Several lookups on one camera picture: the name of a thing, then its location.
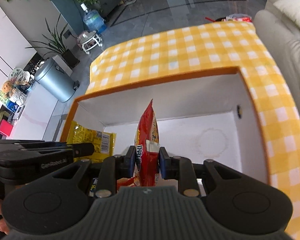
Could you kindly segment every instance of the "sofa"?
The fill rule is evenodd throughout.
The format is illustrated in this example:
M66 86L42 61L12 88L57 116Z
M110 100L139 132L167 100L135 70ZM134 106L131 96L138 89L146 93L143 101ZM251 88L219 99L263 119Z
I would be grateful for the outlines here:
M267 0L254 18L256 33L282 72L300 114L300 29Z

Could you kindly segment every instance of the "gingham pattern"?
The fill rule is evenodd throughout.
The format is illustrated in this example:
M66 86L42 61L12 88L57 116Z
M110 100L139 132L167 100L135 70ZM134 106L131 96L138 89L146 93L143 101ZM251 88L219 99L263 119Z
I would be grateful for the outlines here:
M300 117L279 68L253 24L212 23L108 48L91 64L86 94L226 66L239 66L250 90L266 145L271 184L293 202L293 216L286 232L300 240Z

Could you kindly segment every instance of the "silver trash can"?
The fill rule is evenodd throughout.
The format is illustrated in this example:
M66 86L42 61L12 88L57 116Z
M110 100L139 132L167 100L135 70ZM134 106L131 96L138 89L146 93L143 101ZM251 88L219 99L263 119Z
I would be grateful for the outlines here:
M38 69L35 80L60 102L68 101L79 87L52 58Z

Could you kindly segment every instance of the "gray tile floor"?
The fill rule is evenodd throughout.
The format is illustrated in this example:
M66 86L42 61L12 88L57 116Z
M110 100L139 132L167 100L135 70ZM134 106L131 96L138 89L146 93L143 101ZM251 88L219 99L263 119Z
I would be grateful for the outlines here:
M90 55L79 50L75 53L80 63L71 77L79 80L80 87L69 101L57 103L44 140L56 141L60 138L74 98L84 94L89 85L91 62L106 48L157 32L209 23L205 17L218 19L232 13L254 17L264 6L263 0L137 0L127 7L118 7L110 18L108 29L102 33L103 47L96 47Z

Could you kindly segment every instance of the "electrical outlet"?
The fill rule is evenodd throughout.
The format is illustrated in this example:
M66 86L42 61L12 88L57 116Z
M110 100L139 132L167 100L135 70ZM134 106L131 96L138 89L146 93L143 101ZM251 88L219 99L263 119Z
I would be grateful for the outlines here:
M70 35L71 35L70 30L66 30L65 33L63 34L63 37L64 37L65 39L68 39Z

